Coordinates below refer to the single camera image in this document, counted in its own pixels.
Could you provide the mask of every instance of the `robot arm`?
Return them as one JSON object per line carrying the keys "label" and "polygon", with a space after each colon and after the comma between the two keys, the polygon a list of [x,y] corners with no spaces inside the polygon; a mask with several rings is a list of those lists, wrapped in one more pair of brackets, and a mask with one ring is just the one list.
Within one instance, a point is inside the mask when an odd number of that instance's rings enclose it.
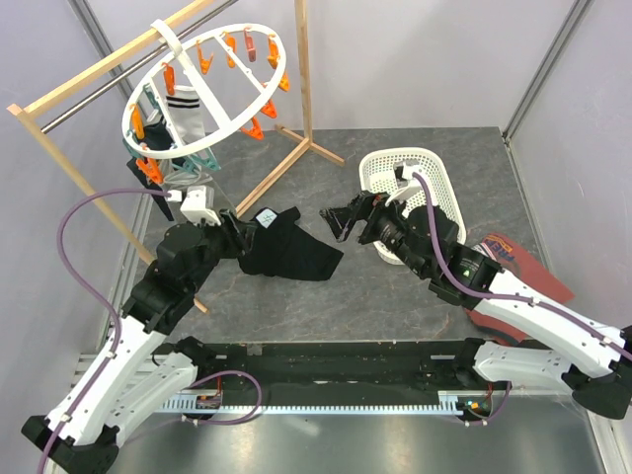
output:
{"label": "robot arm", "polygon": [[[23,434],[44,449],[55,428],[63,424],[48,456],[69,474],[107,472],[129,435],[167,399],[195,382],[214,360],[215,354],[199,341],[186,338],[125,392],[139,366],[194,306],[195,294],[219,261],[236,259],[252,248],[256,225],[239,221],[229,211],[213,211],[211,191],[189,189],[182,211],[190,222],[167,230],[156,260],[132,289],[122,308],[117,352],[111,353],[111,344],[106,344],[57,407],[46,417],[30,417],[23,426]],[[98,378],[86,387],[96,372]],[[78,398],[70,417],[69,407]]]}
{"label": "robot arm", "polygon": [[[399,177],[412,179],[410,167],[400,168]],[[396,198],[362,192],[347,206],[324,209],[321,215],[339,241],[349,238],[358,220],[366,221],[360,244],[383,243],[415,275],[428,279],[430,290],[440,299],[498,318],[550,348],[506,348],[468,340],[464,354],[453,364],[455,377],[463,385],[482,378],[558,389],[572,393],[591,411],[623,418],[632,399],[632,363],[621,355],[629,353],[632,335],[547,298],[494,260],[458,243],[458,225],[439,207],[433,207],[435,229],[430,228],[427,206],[404,217],[405,202],[399,199],[409,198],[421,187],[413,182],[399,190]],[[442,259],[458,284],[442,270],[431,231],[436,232]]]}

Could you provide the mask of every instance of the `reflective metal surface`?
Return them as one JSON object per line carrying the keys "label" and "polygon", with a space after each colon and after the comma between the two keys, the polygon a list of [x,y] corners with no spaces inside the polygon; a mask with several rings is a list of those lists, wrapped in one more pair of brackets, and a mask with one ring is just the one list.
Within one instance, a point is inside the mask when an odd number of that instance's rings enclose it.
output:
{"label": "reflective metal surface", "polygon": [[[139,432],[169,420],[154,415]],[[486,428],[435,417],[261,416],[237,427],[175,423],[126,445],[112,473],[600,474],[586,412],[512,397]]]}

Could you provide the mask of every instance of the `wooden beam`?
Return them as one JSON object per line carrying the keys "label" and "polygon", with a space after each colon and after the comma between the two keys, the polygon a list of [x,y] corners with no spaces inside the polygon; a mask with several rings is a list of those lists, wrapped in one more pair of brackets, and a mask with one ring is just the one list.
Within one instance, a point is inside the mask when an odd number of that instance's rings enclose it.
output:
{"label": "wooden beam", "polygon": [[241,217],[274,183],[309,149],[309,138],[303,140],[252,190],[237,206],[237,217]]}
{"label": "wooden beam", "polygon": [[[83,177],[83,175],[77,170],[66,155],[48,138],[48,135],[44,134],[35,121],[27,114],[20,106],[13,104],[7,108],[7,110],[15,116],[16,119],[24,126],[24,128],[34,137],[35,140],[41,145],[41,147],[48,153],[55,163],[57,163],[61,169],[70,177],[70,179],[79,187],[86,196],[93,195],[96,191]],[[102,199],[96,199],[95,205],[99,210],[108,218],[108,220],[118,229],[118,231],[134,246],[138,252],[138,257],[142,259],[147,265],[154,260],[154,256],[151,252],[142,245],[142,243],[136,238],[136,236],[127,228],[125,223],[121,220],[118,214]],[[202,303],[196,300],[196,306],[202,312],[207,312]]]}
{"label": "wooden beam", "polygon": [[[174,13],[171,17],[165,20],[165,23],[170,28],[175,28],[179,24],[202,11],[208,5],[213,3],[213,1],[214,0],[195,0],[179,12]],[[27,112],[32,119],[39,117],[44,112],[50,110],[63,100],[80,91],[88,84],[93,83],[104,74],[122,64],[126,59],[134,56],[160,38],[160,34],[152,28],[140,35],[138,38],[133,39],[125,46],[120,47],[109,56],[106,56],[99,62],[93,64],[85,71],[77,74],[75,77],[63,83],[45,96],[40,97],[26,107],[25,112]]]}
{"label": "wooden beam", "polygon": [[303,103],[303,130],[309,141],[314,140],[312,126],[312,97],[309,83],[309,49],[307,47],[307,2],[294,0],[296,13],[296,40],[298,42],[298,69],[300,71],[300,94]]}
{"label": "wooden beam", "polygon": [[[281,135],[284,135],[291,140],[294,140],[296,142],[301,142],[303,140],[302,136],[300,136],[298,133],[294,133],[292,130],[283,125],[277,124],[275,125],[275,128],[276,131],[278,131]],[[345,160],[343,158],[338,156],[336,153],[332,153],[327,148],[323,148],[319,144],[314,143],[313,141],[309,144],[309,149],[314,153],[322,156],[323,158],[327,158],[329,161],[338,166],[345,166]]]}

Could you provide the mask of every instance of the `black garment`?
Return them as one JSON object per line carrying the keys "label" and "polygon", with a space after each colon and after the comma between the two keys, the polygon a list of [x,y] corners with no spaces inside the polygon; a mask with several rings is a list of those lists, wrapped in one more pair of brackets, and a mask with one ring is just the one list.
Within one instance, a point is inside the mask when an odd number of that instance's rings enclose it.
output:
{"label": "black garment", "polygon": [[[147,146],[152,150],[168,150],[169,148],[171,148],[171,145],[173,144],[173,139],[167,131],[164,117],[160,118],[160,120],[156,123],[145,126],[144,131],[145,137],[142,140],[136,141],[146,143]],[[178,160],[174,160],[174,162],[182,166],[182,163],[178,163]],[[140,184],[147,190],[162,191],[162,188],[160,186],[152,183],[147,179],[147,176],[145,176],[143,171],[138,168],[138,165],[136,165],[135,158],[132,157],[131,160],[127,162],[127,168],[129,168],[129,171],[133,173]],[[169,204],[167,203],[167,200],[164,199],[162,196],[152,197],[156,204],[158,204],[158,207],[160,207],[160,210],[162,210],[162,213],[165,214],[165,217],[167,217],[167,220],[173,222],[174,215],[171,213],[171,209],[169,209]]]}
{"label": "black garment", "polygon": [[258,224],[253,250],[239,258],[241,270],[304,281],[329,279],[344,254],[298,227],[294,222],[299,218],[296,207],[280,214],[266,207],[260,210],[253,218]]}

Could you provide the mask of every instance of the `laundry basket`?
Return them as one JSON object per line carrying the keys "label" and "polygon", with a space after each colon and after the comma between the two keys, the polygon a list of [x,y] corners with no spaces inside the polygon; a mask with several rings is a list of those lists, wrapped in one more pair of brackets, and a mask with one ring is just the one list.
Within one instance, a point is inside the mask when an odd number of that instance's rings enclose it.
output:
{"label": "laundry basket", "polygon": [[[457,240],[465,243],[465,224],[458,207],[454,190],[441,159],[425,148],[390,148],[369,153],[359,163],[359,182],[364,191],[372,193],[394,193],[400,186],[395,178],[395,165],[405,162],[407,165],[421,165],[422,170],[429,177],[429,185],[434,189],[438,206],[447,217],[458,224]],[[415,207],[424,205],[426,197],[419,191],[407,200],[404,216]],[[382,260],[392,265],[402,265],[402,262],[381,242],[374,242],[377,253]]]}

